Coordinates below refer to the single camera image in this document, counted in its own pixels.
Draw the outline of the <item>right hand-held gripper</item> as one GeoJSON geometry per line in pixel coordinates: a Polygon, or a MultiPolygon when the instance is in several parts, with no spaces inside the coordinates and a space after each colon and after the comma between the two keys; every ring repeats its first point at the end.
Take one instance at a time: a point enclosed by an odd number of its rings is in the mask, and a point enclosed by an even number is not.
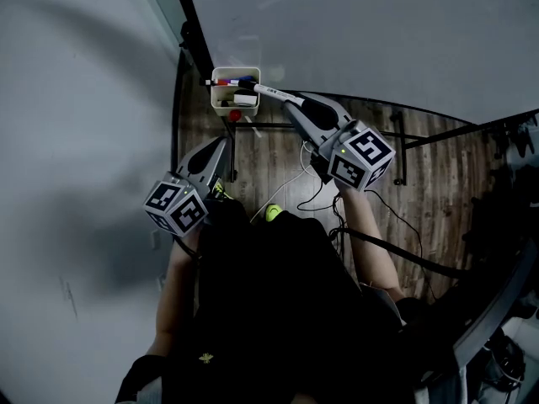
{"type": "Polygon", "coordinates": [[[285,100],[283,108],[297,133],[310,144],[310,163],[324,183],[335,180],[362,191],[386,172],[395,156],[381,134],[330,98],[299,93],[285,100]]]}

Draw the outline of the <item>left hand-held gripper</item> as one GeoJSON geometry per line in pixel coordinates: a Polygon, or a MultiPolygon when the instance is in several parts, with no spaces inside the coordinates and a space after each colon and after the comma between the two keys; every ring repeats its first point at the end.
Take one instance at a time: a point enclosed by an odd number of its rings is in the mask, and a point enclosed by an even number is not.
{"type": "Polygon", "coordinates": [[[143,209],[160,229],[185,237],[208,215],[219,199],[216,186],[227,175],[230,139],[211,138],[189,151],[174,172],[157,181],[143,209]]]}

